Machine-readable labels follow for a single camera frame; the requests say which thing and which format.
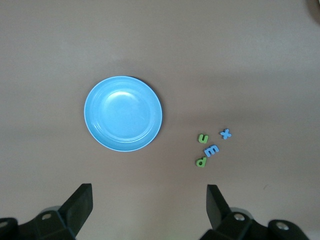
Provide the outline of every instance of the plate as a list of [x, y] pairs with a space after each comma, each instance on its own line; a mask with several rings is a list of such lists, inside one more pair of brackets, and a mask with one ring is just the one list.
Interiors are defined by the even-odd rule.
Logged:
[[158, 134], [162, 108], [155, 92], [130, 76], [99, 82], [84, 104], [84, 120], [91, 135], [103, 146], [130, 152], [147, 146]]

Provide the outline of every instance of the letter m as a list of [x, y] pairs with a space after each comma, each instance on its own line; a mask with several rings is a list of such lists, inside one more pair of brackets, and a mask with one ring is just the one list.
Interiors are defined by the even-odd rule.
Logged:
[[204, 153], [208, 158], [216, 152], [219, 152], [219, 148], [216, 145], [211, 145], [204, 150]]

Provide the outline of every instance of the table surface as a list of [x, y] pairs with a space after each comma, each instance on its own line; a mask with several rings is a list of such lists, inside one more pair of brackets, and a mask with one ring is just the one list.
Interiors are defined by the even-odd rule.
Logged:
[[[92, 183], [78, 240], [197, 240], [216, 184], [259, 223], [319, 239], [319, 39], [317, 0], [2, 0], [0, 216], [25, 223]], [[134, 152], [84, 121], [90, 90], [116, 75], [163, 108]], [[204, 168], [200, 133], [220, 149]]]

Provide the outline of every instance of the blue letter m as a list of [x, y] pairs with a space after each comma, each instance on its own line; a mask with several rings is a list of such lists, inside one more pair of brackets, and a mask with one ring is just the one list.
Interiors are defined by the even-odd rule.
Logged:
[[204, 153], [208, 158], [216, 152], [219, 152], [219, 148], [216, 145], [211, 145], [204, 150]]

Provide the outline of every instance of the blue plate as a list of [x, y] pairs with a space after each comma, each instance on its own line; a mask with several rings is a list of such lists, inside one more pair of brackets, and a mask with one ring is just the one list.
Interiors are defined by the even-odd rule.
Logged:
[[130, 152], [148, 145], [158, 134], [162, 108], [155, 92], [130, 76], [99, 82], [84, 104], [84, 120], [103, 146]]

